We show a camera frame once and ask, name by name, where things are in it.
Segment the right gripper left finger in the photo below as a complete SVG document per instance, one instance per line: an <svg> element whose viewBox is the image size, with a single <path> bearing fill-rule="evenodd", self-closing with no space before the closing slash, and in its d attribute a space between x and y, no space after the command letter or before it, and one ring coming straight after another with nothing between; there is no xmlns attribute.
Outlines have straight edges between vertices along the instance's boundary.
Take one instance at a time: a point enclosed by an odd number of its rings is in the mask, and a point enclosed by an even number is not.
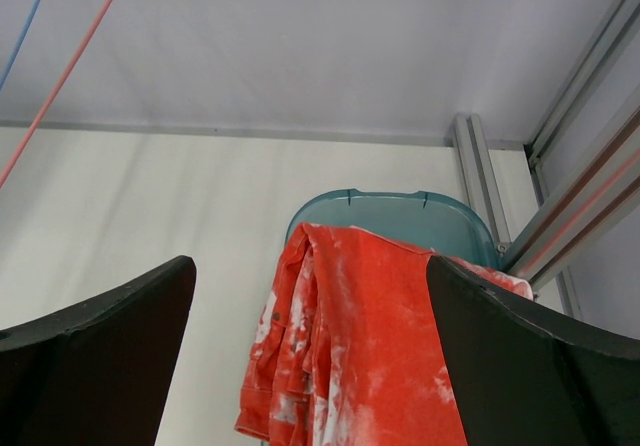
<svg viewBox="0 0 640 446"><path fill-rule="evenodd" d="M1 332L4 445L152 445L196 285L178 256Z"/></svg>

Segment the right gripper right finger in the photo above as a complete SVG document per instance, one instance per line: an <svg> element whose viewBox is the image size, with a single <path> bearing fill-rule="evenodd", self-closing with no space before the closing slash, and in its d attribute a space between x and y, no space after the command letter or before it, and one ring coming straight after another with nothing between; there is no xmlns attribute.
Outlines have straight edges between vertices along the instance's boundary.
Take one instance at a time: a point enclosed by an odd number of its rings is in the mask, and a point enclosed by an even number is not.
<svg viewBox="0 0 640 446"><path fill-rule="evenodd" d="M430 260L427 284L469 444L638 444L638 340L443 257Z"/></svg>

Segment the red white trousers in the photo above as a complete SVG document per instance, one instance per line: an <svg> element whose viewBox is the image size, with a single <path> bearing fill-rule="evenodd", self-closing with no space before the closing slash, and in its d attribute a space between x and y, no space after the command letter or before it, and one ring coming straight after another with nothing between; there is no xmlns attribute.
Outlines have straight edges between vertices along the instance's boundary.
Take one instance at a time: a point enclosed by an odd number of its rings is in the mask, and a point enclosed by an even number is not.
<svg viewBox="0 0 640 446"><path fill-rule="evenodd" d="M240 390L238 432L271 445L462 445L433 314L430 249L298 225Z"/></svg>

